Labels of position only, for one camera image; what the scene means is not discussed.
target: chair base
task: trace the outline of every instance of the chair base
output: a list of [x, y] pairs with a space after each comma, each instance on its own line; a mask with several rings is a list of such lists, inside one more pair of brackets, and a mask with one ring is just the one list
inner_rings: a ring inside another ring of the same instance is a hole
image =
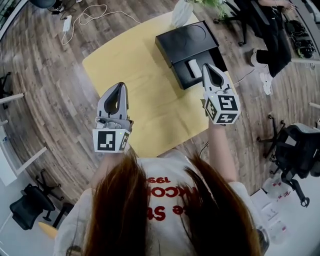
[[46, 170], [45, 169], [42, 169], [41, 172], [40, 172], [40, 175], [41, 175], [41, 179], [42, 179], [42, 182], [39, 181], [39, 176], [36, 176], [35, 177], [35, 180], [37, 182], [37, 185], [39, 187], [39, 185], [42, 187], [43, 189], [43, 193], [47, 196], [47, 195], [51, 195], [53, 196], [54, 198], [58, 199], [59, 201], [62, 201], [63, 199], [65, 199], [63, 196], [57, 196], [54, 192], [52, 192], [52, 190], [54, 190], [55, 188], [61, 188], [61, 184], [58, 184], [56, 186], [48, 186], [47, 185], [47, 182], [46, 182], [46, 179], [44, 177], [44, 172]]
[[279, 133], [281, 132], [281, 130], [283, 128], [286, 127], [286, 123], [284, 120], [280, 121], [280, 124], [282, 125], [281, 129], [279, 131], [277, 131], [277, 127], [276, 127], [276, 122], [275, 122], [275, 118], [269, 114], [268, 118], [272, 120], [272, 128], [273, 128], [273, 137], [272, 138], [267, 138], [267, 139], [261, 139], [259, 136], [256, 138], [256, 140], [260, 143], [272, 143], [271, 147], [269, 148], [269, 150], [266, 153], [263, 153], [263, 157], [264, 158], [268, 158], [268, 156], [270, 155], [271, 151], [276, 147], [277, 144], [277, 139], [279, 136]]

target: white t-shirt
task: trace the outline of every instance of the white t-shirt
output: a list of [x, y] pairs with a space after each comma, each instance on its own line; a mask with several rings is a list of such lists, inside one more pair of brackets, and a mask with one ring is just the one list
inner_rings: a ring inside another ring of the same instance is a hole
[[[150, 202], [148, 208], [149, 231], [151, 237], [151, 255], [179, 256], [190, 255], [190, 242], [182, 224], [184, 215], [181, 196], [184, 189], [178, 184], [194, 187], [194, 182], [184, 168], [195, 168], [179, 151], [171, 150], [163, 158], [139, 158], [149, 184]], [[261, 220], [245, 186], [240, 182], [229, 183], [249, 208], [257, 227]], [[93, 194], [87, 189], [81, 195], [72, 211], [61, 223], [55, 238], [54, 256], [65, 256], [73, 244], [82, 247], [90, 220]]]

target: yellow table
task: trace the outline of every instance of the yellow table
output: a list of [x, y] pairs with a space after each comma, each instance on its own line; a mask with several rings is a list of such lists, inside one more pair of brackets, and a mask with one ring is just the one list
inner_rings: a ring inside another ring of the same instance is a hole
[[41, 221], [38, 222], [38, 225], [43, 230], [43, 232], [45, 232], [48, 235], [48, 237], [50, 237], [52, 239], [56, 238], [57, 233], [58, 233], [58, 230], [56, 228], [54, 228], [53, 226], [51, 226], [47, 223], [41, 222]]
[[[203, 87], [180, 89], [155, 44], [172, 30], [172, 13], [150, 19], [118, 35], [83, 61], [97, 93], [124, 82], [128, 115], [134, 121], [129, 143], [139, 157], [156, 157], [208, 128]], [[199, 20], [194, 14], [187, 24]]]

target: black box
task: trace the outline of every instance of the black box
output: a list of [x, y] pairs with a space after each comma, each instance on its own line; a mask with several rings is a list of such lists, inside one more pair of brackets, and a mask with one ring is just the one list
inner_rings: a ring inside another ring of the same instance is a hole
[[209, 63], [227, 71], [219, 43], [205, 21], [157, 35], [155, 44], [184, 90], [202, 81], [202, 77], [196, 78], [191, 71], [188, 61], [192, 59], [196, 59], [200, 69], [204, 63]]

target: white vase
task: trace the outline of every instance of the white vase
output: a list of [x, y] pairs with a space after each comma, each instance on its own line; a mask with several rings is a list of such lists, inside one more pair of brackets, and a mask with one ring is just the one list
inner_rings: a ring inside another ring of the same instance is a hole
[[185, 0], [179, 0], [172, 13], [171, 23], [175, 28], [182, 27], [191, 17], [194, 7], [192, 3]]

